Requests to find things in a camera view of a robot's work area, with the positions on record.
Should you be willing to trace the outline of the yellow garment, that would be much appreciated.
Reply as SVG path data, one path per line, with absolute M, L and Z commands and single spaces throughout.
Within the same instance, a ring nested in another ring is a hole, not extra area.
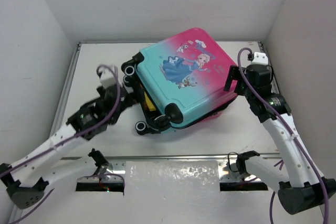
M 144 97 L 145 97 L 145 103 L 146 107 L 148 108 L 149 111 L 156 111 L 156 107 L 149 98 L 148 94 L 144 91 Z

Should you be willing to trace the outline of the pink teal suitcase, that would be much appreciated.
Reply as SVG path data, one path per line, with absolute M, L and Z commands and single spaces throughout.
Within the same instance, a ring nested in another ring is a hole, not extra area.
M 191 28 L 139 50 L 121 66 L 144 121 L 139 135 L 190 127 L 219 115 L 237 97 L 224 91 L 231 57 L 203 29 Z M 156 107 L 146 107 L 144 91 Z

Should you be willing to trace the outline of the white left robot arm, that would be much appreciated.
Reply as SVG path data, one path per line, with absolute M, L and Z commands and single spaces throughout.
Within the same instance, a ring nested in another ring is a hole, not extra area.
M 120 114 L 133 106 L 135 96 L 124 86 L 99 86 L 99 96 L 83 104 L 49 139 L 30 154 L 1 164 L 1 181 L 10 200 L 19 209 L 39 202 L 52 184 L 51 167 L 65 154 L 116 124 Z

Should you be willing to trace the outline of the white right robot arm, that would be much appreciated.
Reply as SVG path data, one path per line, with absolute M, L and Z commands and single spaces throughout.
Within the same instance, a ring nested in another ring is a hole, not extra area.
M 274 190 L 284 210 L 291 214 L 324 204 L 335 194 L 335 180 L 325 178 L 315 167 L 296 131 L 286 99 L 272 91 L 271 72 L 265 65 L 250 64 L 246 68 L 232 65 L 224 86 L 246 98 L 252 113 L 273 139 L 284 162 L 286 173 L 268 164 L 259 153 L 249 151 L 237 156 L 232 175 L 255 175 Z

